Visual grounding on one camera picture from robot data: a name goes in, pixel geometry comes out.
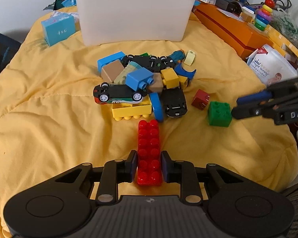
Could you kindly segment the green duplo brick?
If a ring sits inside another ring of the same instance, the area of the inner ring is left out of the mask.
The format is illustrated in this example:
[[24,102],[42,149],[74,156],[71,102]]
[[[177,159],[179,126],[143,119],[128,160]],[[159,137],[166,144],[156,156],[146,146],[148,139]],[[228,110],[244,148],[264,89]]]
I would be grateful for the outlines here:
[[210,126],[229,127],[232,121],[230,105],[217,101],[210,102],[208,121]]

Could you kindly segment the long red duplo brick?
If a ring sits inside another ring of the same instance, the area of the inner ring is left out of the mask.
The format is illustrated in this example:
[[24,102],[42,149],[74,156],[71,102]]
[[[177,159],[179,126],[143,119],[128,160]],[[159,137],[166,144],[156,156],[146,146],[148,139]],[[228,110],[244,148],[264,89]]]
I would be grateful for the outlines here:
[[141,186],[160,186],[161,150],[159,123],[157,120],[141,120],[138,123],[137,183]]

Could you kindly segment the small red cube block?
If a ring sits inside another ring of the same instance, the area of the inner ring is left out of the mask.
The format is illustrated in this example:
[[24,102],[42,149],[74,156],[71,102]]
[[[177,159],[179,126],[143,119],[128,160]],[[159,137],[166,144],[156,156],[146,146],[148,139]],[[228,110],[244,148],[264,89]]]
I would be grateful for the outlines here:
[[201,89],[198,89],[193,98],[192,106],[203,111],[208,105],[209,99],[210,99],[210,95],[208,93],[206,93]]

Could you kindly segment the yellow duplo brick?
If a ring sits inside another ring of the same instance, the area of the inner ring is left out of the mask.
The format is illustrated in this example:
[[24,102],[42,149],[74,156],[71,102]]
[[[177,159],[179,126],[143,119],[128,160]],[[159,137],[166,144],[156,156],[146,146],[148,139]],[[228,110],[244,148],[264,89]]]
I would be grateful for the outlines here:
[[146,96],[139,104],[119,103],[112,104],[112,116],[116,121],[148,118],[152,114],[152,103]]

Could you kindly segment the black white toy car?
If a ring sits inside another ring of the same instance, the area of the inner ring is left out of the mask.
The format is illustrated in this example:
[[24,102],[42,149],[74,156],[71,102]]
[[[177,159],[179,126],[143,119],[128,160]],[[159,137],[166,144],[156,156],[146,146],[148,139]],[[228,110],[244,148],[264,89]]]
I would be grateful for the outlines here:
[[146,89],[134,91],[126,84],[110,84],[103,82],[100,85],[94,87],[93,96],[97,97],[101,101],[106,102],[109,99],[128,99],[139,101],[148,95]]

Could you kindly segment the wooden cube block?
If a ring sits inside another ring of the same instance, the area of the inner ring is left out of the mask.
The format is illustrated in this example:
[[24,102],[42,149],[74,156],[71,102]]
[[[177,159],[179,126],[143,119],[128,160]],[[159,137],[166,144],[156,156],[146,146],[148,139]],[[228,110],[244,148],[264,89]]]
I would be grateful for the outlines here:
[[104,82],[113,83],[116,77],[124,70],[119,60],[108,63],[101,69],[101,77]]

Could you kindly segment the red green white race car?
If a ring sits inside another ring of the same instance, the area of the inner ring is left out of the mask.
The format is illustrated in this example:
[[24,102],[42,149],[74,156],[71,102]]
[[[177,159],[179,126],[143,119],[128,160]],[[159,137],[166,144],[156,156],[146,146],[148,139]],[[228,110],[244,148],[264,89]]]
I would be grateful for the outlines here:
[[140,99],[139,101],[128,100],[128,99],[109,99],[106,102],[101,101],[99,98],[95,97],[94,101],[97,104],[104,105],[104,104],[120,104],[120,103],[128,103],[128,104],[138,104],[142,102],[144,98]]

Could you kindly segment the black toy sports car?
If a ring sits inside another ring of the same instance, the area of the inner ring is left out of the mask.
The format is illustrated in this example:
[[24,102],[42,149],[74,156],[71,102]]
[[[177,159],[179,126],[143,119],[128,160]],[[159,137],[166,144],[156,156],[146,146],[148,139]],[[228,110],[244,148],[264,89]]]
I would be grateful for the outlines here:
[[161,101],[165,114],[171,118],[182,117],[187,113],[187,104],[183,90],[180,87],[163,89]]

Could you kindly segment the pale green toy block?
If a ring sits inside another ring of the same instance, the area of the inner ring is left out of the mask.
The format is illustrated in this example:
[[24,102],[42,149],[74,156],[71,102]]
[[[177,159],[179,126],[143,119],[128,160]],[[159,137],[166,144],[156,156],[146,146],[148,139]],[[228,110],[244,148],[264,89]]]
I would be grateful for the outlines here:
[[184,64],[191,66],[195,60],[196,53],[194,51],[188,50],[186,57],[184,59]]

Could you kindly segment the blue arch block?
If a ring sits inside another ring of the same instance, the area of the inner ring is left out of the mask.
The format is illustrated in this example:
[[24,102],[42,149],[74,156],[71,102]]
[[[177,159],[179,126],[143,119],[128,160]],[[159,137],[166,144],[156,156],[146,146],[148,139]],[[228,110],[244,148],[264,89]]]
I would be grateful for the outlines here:
[[193,79],[193,77],[195,76],[196,73],[196,69],[193,71],[187,71],[183,68],[182,64],[179,63],[177,66],[175,66],[174,71],[180,75],[180,76],[184,76],[186,78],[189,79],[189,81],[191,81]]

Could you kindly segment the teal toy figure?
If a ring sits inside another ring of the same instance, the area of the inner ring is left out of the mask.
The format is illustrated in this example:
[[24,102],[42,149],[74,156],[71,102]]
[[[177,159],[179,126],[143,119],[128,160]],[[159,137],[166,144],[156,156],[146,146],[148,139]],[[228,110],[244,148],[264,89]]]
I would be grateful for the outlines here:
[[186,54],[183,50],[177,50],[174,51],[171,55],[170,58],[175,61],[175,62],[181,62],[184,58],[186,57]]

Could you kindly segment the blue duplo brick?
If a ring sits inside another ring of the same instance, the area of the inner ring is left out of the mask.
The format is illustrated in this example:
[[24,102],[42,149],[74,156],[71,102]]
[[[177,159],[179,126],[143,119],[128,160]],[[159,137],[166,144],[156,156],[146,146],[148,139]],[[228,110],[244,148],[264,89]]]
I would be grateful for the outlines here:
[[154,75],[146,68],[137,69],[126,75],[125,84],[134,91],[144,89],[154,81]]

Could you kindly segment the light blue flat brick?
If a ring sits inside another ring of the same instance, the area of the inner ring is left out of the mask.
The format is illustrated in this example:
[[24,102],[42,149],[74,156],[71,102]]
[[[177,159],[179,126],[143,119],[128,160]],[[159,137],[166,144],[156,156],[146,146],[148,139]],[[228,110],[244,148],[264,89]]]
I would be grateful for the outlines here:
[[111,55],[108,55],[104,58],[101,58],[97,61],[97,69],[98,69],[98,72],[100,73],[102,68],[104,66],[106,66],[107,64],[111,63],[111,62],[114,62],[116,60],[121,60],[123,57],[125,56],[125,53],[123,52],[117,52],[117,53],[114,53],[114,54],[111,54]]

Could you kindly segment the light blue small box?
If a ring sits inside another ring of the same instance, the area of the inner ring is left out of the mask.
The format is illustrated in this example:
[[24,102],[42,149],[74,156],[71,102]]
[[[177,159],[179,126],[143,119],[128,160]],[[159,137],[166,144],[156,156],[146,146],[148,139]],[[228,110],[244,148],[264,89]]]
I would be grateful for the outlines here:
[[76,32],[75,18],[61,13],[41,22],[45,41],[49,46],[66,40]]

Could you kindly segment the white plastic storage bin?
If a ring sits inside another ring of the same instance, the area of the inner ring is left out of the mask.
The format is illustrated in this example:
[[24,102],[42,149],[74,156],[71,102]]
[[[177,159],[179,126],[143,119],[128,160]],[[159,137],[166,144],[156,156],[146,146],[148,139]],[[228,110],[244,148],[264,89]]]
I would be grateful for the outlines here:
[[121,41],[181,41],[195,0],[76,0],[87,46]]

